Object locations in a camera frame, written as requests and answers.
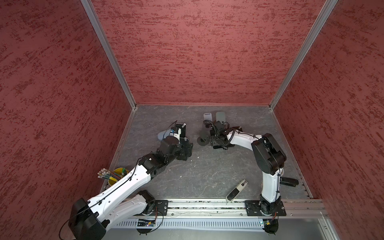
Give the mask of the dark round stand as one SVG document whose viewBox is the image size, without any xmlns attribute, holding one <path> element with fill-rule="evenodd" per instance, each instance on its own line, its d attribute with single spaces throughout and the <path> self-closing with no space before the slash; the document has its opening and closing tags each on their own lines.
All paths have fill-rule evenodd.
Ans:
<svg viewBox="0 0 384 240">
<path fill-rule="evenodd" d="M 200 146 L 207 146 L 211 143 L 211 137 L 209 135 L 202 135 L 197 138 L 197 143 Z"/>
</svg>

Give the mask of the grey round stand front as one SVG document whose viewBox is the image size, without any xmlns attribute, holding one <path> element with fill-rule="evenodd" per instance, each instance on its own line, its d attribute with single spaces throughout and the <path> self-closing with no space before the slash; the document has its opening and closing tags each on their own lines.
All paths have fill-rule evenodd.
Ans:
<svg viewBox="0 0 384 240">
<path fill-rule="evenodd" d="M 204 120 L 212 121 L 213 117 L 211 113 L 204 113 Z"/>
</svg>

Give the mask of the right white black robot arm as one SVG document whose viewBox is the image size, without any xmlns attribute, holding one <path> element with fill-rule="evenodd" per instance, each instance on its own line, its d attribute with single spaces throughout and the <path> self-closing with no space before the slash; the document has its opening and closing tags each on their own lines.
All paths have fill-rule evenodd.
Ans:
<svg viewBox="0 0 384 240">
<path fill-rule="evenodd" d="M 218 121 L 204 120 L 204 125 L 211 128 L 207 140 L 214 149 L 240 146 L 253 151 L 257 166 L 263 173 L 260 209 L 265 216 L 273 215 L 281 202 L 280 178 L 287 159 L 276 139 L 271 134 L 248 134 L 241 127 L 226 127 Z"/>
</svg>

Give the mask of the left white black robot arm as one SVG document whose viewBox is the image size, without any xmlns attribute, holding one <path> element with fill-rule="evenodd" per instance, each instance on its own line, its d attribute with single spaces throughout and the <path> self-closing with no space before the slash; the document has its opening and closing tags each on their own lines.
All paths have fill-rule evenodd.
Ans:
<svg viewBox="0 0 384 240">
<path fill-rule="evenodd" d="M 68 219 L 75 239 L 101 240 L 114 224 L 123 219 L 150 214 L 155 199 L 147 191 L 140 191 L 129 201 L 126 198 L 163 172 L 173 160 L 186 161 L 192 156 L 193 146 L 188 138 L 167 136 L 156 152 L 139 158 L 136 166 L 113 186 L 89 200 L 77 200 Z"/>
</svg>

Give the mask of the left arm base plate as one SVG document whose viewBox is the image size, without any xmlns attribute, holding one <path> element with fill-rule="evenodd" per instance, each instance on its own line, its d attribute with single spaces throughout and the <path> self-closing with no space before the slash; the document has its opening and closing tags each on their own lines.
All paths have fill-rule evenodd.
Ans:
<svg viewBox="0 0 384 240">
<path fill-rule="evenodd" d="M 168 200 L 154 200 L 151 201 L 149 204 L 147 204 L 147 207 L 145 208 L 144 212 L 142 213 L 143 216 L 166 216 L 168 212 Z"/>
</svg>

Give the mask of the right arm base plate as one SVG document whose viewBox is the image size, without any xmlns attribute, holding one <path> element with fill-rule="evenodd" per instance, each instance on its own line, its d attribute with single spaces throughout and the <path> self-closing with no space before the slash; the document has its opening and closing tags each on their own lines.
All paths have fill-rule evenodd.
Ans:
<svg viewBox="0 0 384 240">
<path fill-rule="evenodd" d="M 269 203 L 268 201 L 245 201 L 248 217 L 285 217 L 287 215 L 282 201 Z"/>
</svg>

